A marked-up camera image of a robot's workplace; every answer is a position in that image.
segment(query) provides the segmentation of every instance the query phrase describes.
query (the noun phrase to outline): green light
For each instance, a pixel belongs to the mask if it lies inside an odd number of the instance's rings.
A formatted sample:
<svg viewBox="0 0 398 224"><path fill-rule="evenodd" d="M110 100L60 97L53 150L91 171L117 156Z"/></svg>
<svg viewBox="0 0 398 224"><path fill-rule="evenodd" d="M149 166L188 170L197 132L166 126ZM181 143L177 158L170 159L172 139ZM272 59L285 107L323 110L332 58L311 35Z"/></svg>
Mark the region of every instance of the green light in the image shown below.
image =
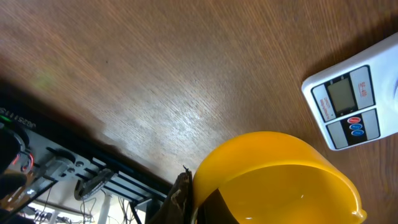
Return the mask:
<svg viewBox="0 0 398 224"><path fill-rule="evenodd" d="M12 122L9 118L7 118L7 117L5 117L5 116L1 116L1 115L0 115L0 118L3 119L3 120L5 120L5 121L7 121L7 122Z"/></svg>

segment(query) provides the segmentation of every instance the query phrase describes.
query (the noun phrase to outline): brown wooden surface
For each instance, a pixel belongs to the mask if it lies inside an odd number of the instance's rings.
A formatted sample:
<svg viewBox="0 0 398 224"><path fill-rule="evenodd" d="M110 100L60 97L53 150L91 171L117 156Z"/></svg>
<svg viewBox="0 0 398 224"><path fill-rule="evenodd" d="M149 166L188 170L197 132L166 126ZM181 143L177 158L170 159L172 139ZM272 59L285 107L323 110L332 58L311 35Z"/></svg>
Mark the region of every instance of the brown wooden surface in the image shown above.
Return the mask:
<svg viewBox="0 0 398 224"><path fill-rule="evenodd" d="M0 72L170 182L239 134L297 136L355 183L367 223L396 223L398 137L330 151L300 86L397 16L396 0L0 0Z"/></svg>

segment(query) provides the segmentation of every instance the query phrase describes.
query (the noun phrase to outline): red button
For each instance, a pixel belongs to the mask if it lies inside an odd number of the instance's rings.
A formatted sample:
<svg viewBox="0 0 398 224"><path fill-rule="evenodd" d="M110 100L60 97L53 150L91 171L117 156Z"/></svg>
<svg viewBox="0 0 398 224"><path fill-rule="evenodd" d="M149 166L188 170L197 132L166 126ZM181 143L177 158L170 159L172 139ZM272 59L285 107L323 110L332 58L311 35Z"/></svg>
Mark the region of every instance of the red button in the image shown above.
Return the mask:
<svg viewBox="0 0 398 224"><path fill-rule="evenodd" d="M348 118L347 122L349 122L350 124L356 124L361 122L361 118L359 117Z"/></svg>

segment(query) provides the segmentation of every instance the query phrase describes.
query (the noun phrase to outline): scale control panel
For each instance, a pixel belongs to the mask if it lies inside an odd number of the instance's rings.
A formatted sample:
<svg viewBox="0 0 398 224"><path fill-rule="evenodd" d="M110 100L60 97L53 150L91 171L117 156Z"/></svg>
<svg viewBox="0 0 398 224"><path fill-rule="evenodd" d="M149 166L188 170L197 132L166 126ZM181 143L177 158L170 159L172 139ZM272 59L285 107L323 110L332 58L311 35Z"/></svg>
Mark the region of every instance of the scale control panel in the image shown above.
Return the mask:
<svg viewBox="0 0 398 224"><path fill-rule="evenodd" d="M398 34L307 78L302 91L329 148L398 132Z"/></svg>

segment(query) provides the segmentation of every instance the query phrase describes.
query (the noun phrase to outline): yellow bowl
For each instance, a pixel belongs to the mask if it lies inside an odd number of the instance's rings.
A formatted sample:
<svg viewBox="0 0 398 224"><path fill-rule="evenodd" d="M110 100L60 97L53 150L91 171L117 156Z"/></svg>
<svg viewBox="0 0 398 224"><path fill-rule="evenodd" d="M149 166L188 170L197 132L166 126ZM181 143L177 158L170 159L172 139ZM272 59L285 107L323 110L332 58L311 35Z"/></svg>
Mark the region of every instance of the yellow bowl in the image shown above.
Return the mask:
<svg viewBox="0 0 398 224"><path fill-rule="evenodd" d="M357 224L366 219L354 184L309 144L257 132L210 153L193 178L194 216L216 190L239 223Z"/></svg>

